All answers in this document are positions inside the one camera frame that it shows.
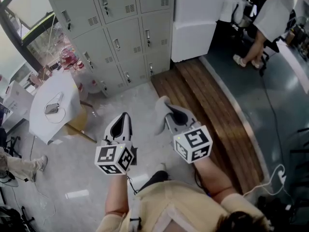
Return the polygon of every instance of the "phone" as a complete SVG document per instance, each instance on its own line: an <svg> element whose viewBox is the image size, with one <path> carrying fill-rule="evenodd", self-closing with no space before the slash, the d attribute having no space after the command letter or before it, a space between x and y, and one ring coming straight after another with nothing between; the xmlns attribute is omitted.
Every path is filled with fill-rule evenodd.
<svg viewBox="0 0 309 232"><path fill-rule="evenodd" d="M47 105L46 108L45 108L45 114L55 114L55 113L57 113L58 107L59 106L57 105L57 103Z"/></svg>

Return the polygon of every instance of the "dark hair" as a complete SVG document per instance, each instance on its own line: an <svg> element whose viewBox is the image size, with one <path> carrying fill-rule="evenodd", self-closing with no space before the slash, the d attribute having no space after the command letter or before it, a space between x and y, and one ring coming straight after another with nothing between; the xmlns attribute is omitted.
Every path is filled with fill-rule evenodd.
<svg viewBox="0 0 309 232"><path fill-rule="evenodd" d="M264 217L252 217L249 214L237 211L229 217L221 217L216 232L268 232Z"/></svg>

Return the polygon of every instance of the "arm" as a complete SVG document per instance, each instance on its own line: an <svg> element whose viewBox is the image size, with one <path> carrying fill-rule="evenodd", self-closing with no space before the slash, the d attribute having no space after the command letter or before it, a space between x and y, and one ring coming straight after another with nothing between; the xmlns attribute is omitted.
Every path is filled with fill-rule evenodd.
<svg viewBox="0 0 309 232"><path fill-rule="evenodd" d="M127 180L125 175L116 175L112 178L105 201L105 215L115 214L122 216L129 212L127 199Z"/></svg>
<svg viewBox="0 0 309 232"><path fill-rule="evenodd" d="M217 203L221 203L228 195L237 193L229 177L209 157L196 161L194 165L201 176L203 186Z"/></svg>

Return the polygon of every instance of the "wooden floor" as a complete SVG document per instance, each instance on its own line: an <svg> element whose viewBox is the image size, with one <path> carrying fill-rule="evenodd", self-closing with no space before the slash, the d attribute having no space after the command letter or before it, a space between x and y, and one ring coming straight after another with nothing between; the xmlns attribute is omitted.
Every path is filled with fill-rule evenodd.
<svg viewBox="0 0 309 232"><path fill-rule="evenodd" d="M233 106L198 59L176 63L174 68L152 77L161 96L174 105L190 109L213 139L211 159L245 193L263 180L253 145Z"/></svg>

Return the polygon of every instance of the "white shoe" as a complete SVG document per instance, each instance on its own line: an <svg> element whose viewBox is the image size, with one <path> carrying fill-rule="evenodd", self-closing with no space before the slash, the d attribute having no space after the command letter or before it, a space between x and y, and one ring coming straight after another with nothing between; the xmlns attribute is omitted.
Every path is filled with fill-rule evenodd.
<svg viewBox="0 0 309 232"><path fill-rule="evenodd" d="M42 164L42 167L39 169L39 171L43 172L45 167L46 167L46 165L47 165L47 156L44 155L44 156L41 157L41 159L43 161L43 164Z"/></svg>
<svg viewBox="0 0 309 232"><path fill-rule="evenodd" d="M240 65L241 67L243 67L243 68L245 68L246 67L246 65L242 62L242 58L240 57L240 56L238 56L238 55L234 55L233 56L233 60L238 64L238 65Z"/></svg>
<svg viewBox="0 0 309 232"><path fill-rule="evenodd" d="M159 165L156 166L155 168L155 173L159 171L165 171L166 172L166 165L165 163L160 163Z"/></svg>
<svg viewBox="0 0 309 232"><path fill-rule="evenodd" d="M251 64L258 70L260 68L260 64L255 62L254 60L251 61Z"/></svg>

